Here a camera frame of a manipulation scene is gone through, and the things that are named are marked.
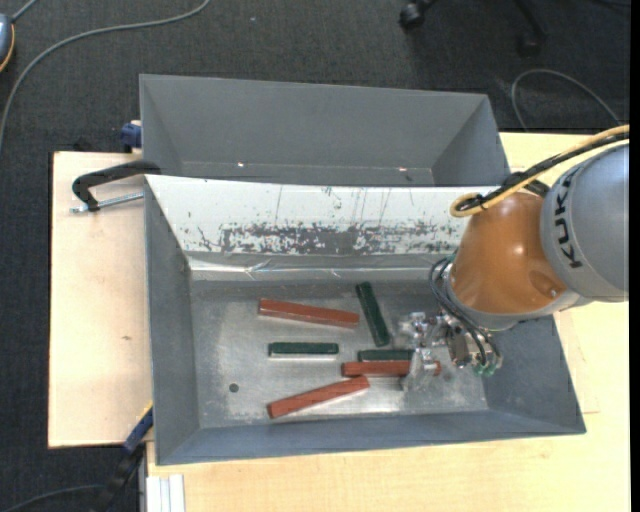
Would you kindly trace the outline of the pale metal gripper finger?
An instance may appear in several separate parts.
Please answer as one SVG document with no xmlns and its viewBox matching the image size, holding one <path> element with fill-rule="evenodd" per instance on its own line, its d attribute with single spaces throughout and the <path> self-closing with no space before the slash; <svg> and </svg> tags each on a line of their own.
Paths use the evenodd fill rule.
<svg viewBox="0 0 640 512">
<path fill-rule="evenodd" d="M 404 392 L 425 391 L 442 373 L 441 362 L 435 358 L 431 349 L 418 348 L 412 354 L 408 373 L 401 379 Z"/>
<path fill-rule="evenodd" d="M 430 347 L 437 322 L 424 312 L 412 312 L 398 320 L 399 347 Z"/>
</svg>

